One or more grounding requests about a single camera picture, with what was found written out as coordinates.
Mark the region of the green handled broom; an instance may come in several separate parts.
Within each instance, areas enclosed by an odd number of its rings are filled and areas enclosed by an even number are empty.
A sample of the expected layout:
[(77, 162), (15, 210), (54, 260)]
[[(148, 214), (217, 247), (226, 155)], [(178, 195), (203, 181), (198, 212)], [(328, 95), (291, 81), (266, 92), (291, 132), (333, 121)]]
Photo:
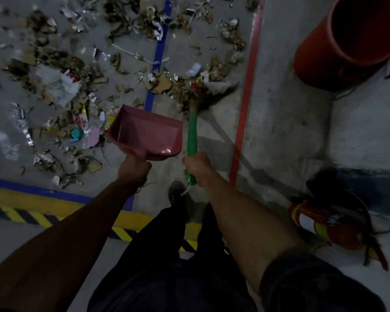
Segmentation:
[(239, 81), (203, 82), (189, 80), (181, 90), (182, 108), (187, 112), (187, 155), (194, 156), (198, 151), (198, 114), (217, 104), (225, 96), (236, 91)]

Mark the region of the scattered pile of litter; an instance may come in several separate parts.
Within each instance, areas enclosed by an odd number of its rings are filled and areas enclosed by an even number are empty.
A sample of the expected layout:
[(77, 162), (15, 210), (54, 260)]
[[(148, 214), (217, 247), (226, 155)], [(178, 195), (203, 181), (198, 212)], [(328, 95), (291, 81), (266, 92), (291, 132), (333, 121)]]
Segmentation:
[(189, 117), (196, 80), (235, 91), (248, 1), (0, 0), (0, 181), (95, 187), (122, 104), (166, 94)]

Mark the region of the person's left hand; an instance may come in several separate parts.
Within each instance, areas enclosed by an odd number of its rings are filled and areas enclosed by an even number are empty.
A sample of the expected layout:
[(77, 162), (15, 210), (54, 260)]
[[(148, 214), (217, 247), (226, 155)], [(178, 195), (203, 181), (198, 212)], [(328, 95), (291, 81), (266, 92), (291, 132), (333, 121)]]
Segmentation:
[(151, 162), (134, 155), (127, 155), (119, 167), (117, 182), (135, 188), (142, 187), (147, 181), (151, 167)]

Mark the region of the person's dark shoe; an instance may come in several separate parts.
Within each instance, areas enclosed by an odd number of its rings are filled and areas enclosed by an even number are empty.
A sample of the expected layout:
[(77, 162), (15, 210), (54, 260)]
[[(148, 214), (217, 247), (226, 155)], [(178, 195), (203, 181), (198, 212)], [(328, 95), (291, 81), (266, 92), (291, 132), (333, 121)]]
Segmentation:
[(191, 195), (187, 192), (186, 185), (181, 181), (173, 181), (168, 188), (168, 199), (171, 207), (178, 210), (185, 210), (188, 214), (192, 213), (195, 204)]

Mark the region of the orange plastic bin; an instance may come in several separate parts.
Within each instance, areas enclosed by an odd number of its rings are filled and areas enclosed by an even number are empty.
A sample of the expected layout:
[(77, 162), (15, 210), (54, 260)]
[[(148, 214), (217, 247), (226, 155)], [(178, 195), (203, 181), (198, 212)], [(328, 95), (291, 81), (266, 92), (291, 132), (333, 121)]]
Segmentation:
[(390, 58), (390, 0), (337, 0), (297, 47), (293, 69), (307, 85), (339, 93)]

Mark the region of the person's dark trousers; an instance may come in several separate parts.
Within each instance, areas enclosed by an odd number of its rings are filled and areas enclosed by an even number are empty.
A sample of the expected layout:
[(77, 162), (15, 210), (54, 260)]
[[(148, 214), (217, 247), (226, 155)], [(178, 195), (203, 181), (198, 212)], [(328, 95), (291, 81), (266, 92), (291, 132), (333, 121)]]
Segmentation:
[(198, 248), (179, 257), (187, 220), (176, 201), (136, 234), (92, 294), (87, 312), (258, 312), (245, 278), (225, 251), (208, 203)]

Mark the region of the red fire extinguisher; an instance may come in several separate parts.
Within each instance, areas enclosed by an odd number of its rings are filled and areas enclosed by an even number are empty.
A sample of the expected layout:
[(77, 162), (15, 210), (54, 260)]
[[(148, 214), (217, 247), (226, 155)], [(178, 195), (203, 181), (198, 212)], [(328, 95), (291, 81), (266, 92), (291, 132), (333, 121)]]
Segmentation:
[(312, 198), (293, 197), (288, 209), (297, 226), (346, 250), (364, 249), (364, 266), (371, 259), (389, 271), (388, 261), (376, 238), (369, 210), (364, 202), (347, 189)]

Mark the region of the person's right hand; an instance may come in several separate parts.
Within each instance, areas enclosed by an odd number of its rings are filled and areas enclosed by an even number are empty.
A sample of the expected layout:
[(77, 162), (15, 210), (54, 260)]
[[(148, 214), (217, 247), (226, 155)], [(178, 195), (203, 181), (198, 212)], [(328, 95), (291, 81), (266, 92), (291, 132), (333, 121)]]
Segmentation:
[(205, 186), (208, 177), (214, 172), (208, 155), (204, 151), (197, 151), (192, 156), (185, 156), (182, 162), (186, 171), (195, 177), (197, 184), (202, 188)]

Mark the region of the person's dark sleeve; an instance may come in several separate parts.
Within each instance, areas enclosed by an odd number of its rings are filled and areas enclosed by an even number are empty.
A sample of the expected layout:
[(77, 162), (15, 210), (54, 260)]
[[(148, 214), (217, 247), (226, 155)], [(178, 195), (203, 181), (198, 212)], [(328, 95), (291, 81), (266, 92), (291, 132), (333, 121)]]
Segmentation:
[(270, 263), (260, 296), (265, 312), (386, 312), (382, 299), (363, 284), (299, 250)]

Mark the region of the pink plastic dustpan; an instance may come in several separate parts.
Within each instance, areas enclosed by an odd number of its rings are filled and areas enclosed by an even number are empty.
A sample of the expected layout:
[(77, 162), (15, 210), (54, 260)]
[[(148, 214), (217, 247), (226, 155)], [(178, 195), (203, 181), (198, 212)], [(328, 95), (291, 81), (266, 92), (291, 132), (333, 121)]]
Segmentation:
[(182, 151), (183, 122), (122, 105), (108, 130), (109, 140), (123, 153), (146, 161), (163, 161)]

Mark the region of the person's left forearm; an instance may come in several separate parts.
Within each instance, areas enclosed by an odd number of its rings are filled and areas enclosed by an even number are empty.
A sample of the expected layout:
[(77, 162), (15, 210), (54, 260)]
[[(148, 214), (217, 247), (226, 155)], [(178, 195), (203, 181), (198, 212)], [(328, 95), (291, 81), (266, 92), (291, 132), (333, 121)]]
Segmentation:
[(145, 180), (116, 180), (0, 263), (0, 312), (66, 312), (126, 200)]

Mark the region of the person's right forearm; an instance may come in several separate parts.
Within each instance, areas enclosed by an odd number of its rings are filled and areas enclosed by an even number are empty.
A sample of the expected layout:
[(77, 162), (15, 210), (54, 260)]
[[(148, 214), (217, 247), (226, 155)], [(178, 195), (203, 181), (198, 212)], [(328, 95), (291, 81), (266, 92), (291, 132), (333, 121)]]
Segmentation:
[(278, 215), (234, 189), (211, 167), (191, 172), (207, 194), (224, 241), (248, 284), (259, 294), (266, 268), (290, 250), (306, 250), (303, 241)]

